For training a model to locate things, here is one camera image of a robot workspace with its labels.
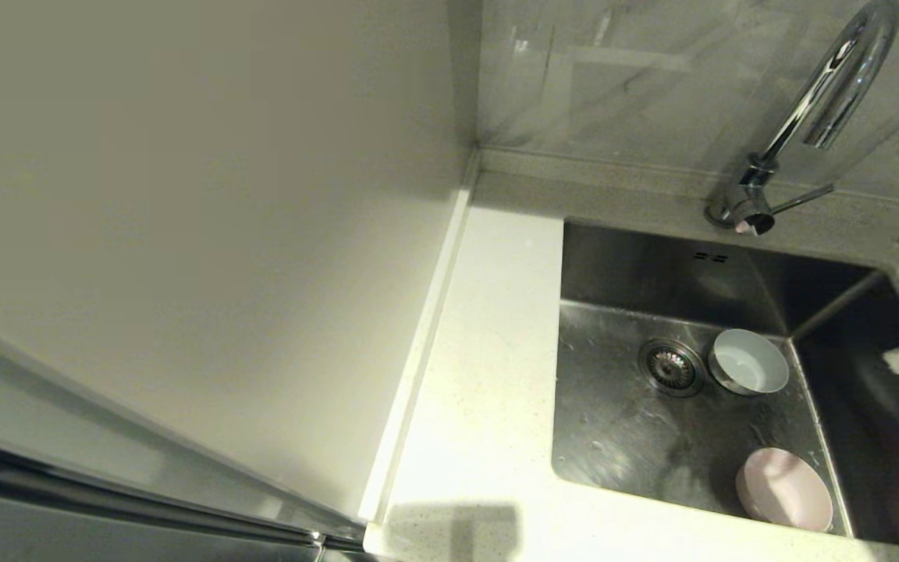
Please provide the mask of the stone backsplash upstand strip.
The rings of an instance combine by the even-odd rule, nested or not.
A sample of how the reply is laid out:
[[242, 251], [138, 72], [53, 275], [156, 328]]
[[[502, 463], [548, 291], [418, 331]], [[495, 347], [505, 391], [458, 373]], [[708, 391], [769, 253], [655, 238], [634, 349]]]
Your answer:
[[[729, 181], [718, 173], [703, 173], [665, 166], [602, 162], [591, 159], [527, 153], [503, 148], [481, 151], [481, 173], [543, 180], [548, 185], [602, 188], [607, 193], [632, 190], [704, 201]], [[899, 200], [837, 189], [810, 202], [804, 210], [815, 214], [880, 214], [899, 221]]]

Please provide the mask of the round metal drain strainer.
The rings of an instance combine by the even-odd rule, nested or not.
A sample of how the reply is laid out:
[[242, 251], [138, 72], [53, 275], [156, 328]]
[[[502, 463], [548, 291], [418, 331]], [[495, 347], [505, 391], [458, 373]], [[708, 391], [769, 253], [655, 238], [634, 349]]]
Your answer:
[[638, 352], [638, 367], [657, 391], [672, 397], [693, 397], [706, 387], [709, 373], [704, 361], [682, 342], [655, 338]]

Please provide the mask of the small pale pink cup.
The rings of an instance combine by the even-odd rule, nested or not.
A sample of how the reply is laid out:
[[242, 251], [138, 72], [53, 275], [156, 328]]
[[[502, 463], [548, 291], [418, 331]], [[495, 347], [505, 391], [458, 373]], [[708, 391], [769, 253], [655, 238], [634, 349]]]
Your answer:
[[825, 532], [835, 516], [827, 484], [813, 466], [776, 447], [750, 453], [738, 468], [735, 490], [745, 514], [774, 525]]

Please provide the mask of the chrome gooseneck faucet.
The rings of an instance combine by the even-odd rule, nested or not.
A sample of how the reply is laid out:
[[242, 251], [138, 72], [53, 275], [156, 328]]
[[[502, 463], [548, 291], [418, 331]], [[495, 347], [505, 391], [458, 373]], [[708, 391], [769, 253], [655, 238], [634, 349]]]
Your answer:
[[713, 190], [704, 207], [710, 224], [745, 236], [767, 234], [777, 215], [835, 191], [827, 184], [771, 205], [765, 190], [781, 155], [810, 116], [803, 144], [833, 146], [884, 67], [899, 31], [899, 0], [868, 0], [827, 48], [785, 117], [759, 150], [748, 153], [729, 181]]

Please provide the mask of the tall beige cabinet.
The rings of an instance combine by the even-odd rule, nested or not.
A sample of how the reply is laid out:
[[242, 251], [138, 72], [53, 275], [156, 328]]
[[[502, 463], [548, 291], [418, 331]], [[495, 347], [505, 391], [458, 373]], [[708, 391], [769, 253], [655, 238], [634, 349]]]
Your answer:
[[485, 1], [0, 0], [0, 450], [365, 550], [0, 497], [0, 562], [399, 562]]

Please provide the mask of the stainless steel sink basin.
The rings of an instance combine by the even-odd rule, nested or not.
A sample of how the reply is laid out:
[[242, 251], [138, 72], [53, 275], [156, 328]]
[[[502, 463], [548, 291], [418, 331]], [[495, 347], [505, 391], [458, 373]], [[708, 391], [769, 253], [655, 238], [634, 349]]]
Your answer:
[[[709, 370], [714, 338], [757, 333], [790, 379], [742, 396]], [[704, 361], [693, 397], [638, 367], [646, 341]], [[879, 270], [579, 222], [563, 227], [553, 470], [564, 480], [743, 516], [735, 476], [763, 447], [822, 476], [832, 533], [899, 545], [899, 294]]]

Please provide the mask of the small pale grey-blue cup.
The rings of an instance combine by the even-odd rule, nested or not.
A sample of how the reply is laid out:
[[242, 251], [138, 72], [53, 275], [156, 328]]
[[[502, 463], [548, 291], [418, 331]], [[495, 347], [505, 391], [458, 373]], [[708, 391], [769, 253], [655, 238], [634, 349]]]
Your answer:
[[776, 393], [786, 387], [790, 366], [784, 353], [765, 337], [727, 329], [711, 345], [709, 370], [725, 389], [742, 396]]

